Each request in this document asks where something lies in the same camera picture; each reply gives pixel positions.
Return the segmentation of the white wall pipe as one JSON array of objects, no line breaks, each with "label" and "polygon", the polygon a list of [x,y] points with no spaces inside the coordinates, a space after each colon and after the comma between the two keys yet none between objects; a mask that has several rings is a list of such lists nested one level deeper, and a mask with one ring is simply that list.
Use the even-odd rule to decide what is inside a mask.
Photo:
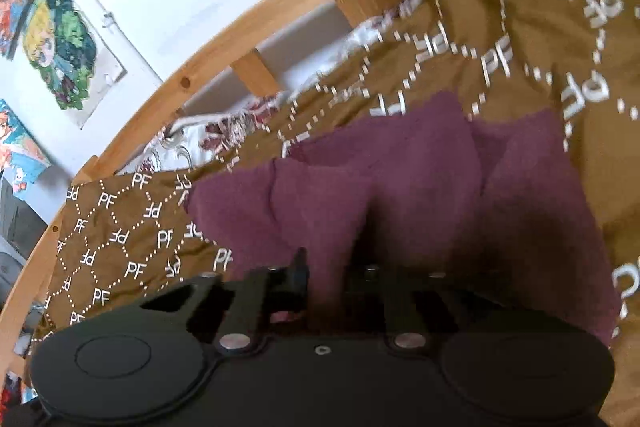
[{"label": "white wall pipe", "polygon": [[101,0],[75,0],[79,3],[82,12],[88,18],[91,25],[96,28],[106,45],[116,54],[119,60],[126,66],[128,72],[137,70],[152,82],[155,87],[160,87],[162,78],[156,70],[129,39],[122,25],[116,20],[114,13],[107,9]]}]

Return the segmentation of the floral white bed sheet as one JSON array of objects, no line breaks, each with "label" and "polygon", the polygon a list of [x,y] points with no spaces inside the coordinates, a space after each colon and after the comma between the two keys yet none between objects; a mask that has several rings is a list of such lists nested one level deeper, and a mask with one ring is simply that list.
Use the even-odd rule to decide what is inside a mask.
[{"label": "floral white bed sheet", "polygon": [[407,15],[419,0],[335,0],[352,26],[337,51],[317,72],[298,87],[275,95],[252,98],[234,113],[182,117],[163,127],[154,138],[119,170],[121,174],[149,173],[195,168],[241,145],[268,124],[277,111],[304,90],[333,72],[355,52],[371,43],[375,35],[396,18]]}]

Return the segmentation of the wooden bed rail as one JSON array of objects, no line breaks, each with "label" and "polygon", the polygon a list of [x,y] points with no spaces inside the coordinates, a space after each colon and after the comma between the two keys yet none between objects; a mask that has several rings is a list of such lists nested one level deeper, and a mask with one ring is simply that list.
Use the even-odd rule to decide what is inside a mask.
[{"label": "wooden bed rail", "polygon": [[[276,93],[276,78],[258,46],[332,0],[238,0],[232,22],[188,58],[131,117],[105,152],[80,169],[70,196],[42,234],[1,313],[1,369],[23,376],[15,350],[34,303],[52,303],[47,334],[126,301],[152,296],[208,269],[215,246],[200,239],[182,202],[191,173],[123,174],[122,167],[179,109],[227,68],[258,96]],[[367,0],[345,0],[357,10]],[[382,0],[398,3],[401,0]]]}]

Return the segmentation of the anime girl green poster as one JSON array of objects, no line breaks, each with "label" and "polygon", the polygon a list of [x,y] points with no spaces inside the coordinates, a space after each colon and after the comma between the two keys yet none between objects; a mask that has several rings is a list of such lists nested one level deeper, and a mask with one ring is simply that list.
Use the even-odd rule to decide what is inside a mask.
[{"label": "anime girl green poster", "polygon": [[58,108],[79,129],[126,75],[74,0],[34,0],[23,49]]}]

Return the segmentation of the maroon long-sleeve sweater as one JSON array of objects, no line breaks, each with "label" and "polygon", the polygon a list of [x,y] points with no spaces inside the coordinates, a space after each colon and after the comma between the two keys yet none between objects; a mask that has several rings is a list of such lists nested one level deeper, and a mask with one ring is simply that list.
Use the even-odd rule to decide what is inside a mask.
[{"label": "maroon long-sleeve sweater", "polygon": [[358,268],[460,277],[611,340],[611,263],[550,110],[466,119],[442,92],[406,115],[363,118],[283,158],[206,176],[184,204],[231,251],[230,273],[306,251],[314,312],[334,312]]}]

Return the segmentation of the brown patterned PF duvet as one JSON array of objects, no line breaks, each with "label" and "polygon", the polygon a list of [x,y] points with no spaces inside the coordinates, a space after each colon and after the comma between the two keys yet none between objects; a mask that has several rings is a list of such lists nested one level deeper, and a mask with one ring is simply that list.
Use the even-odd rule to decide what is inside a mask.
[{"label": "brown patterned PF duvet", "polygon": [[210,267],[191,277],[237,279],[231,251],[206,239],[184,208],[198,180],[283,158],[293,145],[363,118],[406,115],[442,92],[472,121],[506,124],[543,110],[558,117],[620,296],[606,343],[616,377],[603,414],[612,426],[637,425],[639,0],[419,0],[241,145],[186,168],[183,210],[215,246]]}]

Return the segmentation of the orange blue anime poster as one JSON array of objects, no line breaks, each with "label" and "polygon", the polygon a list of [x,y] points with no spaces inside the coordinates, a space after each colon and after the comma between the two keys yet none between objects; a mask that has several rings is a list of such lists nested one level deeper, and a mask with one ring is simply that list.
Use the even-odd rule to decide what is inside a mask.
[{"label": "orange blue anime poster", "polygon": [[12,112],[6,101],[1,101],[1,174],[21,200],[51,166],[51,161]]}]

